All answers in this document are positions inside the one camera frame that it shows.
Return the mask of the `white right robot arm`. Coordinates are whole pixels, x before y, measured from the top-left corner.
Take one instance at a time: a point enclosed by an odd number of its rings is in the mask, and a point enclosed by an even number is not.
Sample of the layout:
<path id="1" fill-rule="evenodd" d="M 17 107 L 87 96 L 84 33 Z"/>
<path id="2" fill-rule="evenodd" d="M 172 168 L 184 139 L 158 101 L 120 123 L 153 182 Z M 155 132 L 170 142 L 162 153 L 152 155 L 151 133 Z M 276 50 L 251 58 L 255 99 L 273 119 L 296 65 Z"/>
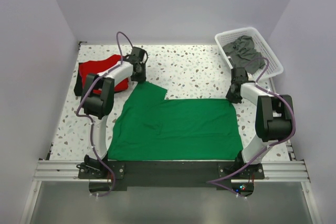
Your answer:
<path id="1" fill-rule="evenodd" d="M 237 154 L 234 164 L 227 168 L 229 179 L 233 176 L 246 178 L 253 171 L 252 165 L 258 165 L 272 147 L 289 140 L 296 131 L 292 98 L 268 91 L 250 81 L 243 67 L 231 70 L 230 88 L 226 99 L 233 103 L 248 100 L 256 106 L 255 132 L 252 141 Z"/>

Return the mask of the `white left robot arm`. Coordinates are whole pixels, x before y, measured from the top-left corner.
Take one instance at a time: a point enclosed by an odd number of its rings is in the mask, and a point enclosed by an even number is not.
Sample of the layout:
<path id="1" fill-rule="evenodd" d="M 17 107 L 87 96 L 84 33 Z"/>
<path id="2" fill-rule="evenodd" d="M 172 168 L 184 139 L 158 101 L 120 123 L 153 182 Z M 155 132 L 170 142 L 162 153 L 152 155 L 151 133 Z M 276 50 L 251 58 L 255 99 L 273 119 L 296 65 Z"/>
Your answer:
<path id="1" fill-rule="evenodd" d="M 82 175 L 114 179 L 106 146 L 106 124 L 114 105 L 114 90 L 123 80 L 144 83 L 147 60 L 148 53 L 144 49 L 133 47 L 131 53 L 120 57 L 114 66 L 87 75 L 76 112 L 78 117 L 90 120 L 89 151 L 84 162 L 77 166 Z"/>

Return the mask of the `green t-shirt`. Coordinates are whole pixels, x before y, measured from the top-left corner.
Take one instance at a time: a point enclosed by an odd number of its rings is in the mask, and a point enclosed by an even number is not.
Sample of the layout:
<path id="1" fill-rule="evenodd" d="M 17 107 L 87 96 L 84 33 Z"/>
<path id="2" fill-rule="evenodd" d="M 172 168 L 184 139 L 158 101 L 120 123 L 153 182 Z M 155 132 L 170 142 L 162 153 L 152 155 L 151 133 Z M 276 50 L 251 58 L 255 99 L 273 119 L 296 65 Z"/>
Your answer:
<path id="1" fill-rule="evenodd" d="M 114 124 L 109 160 L 235 159 L 243 145 L 230 102 L 167 100 L 166 93 L 149 82 L 135 87 Z"/>

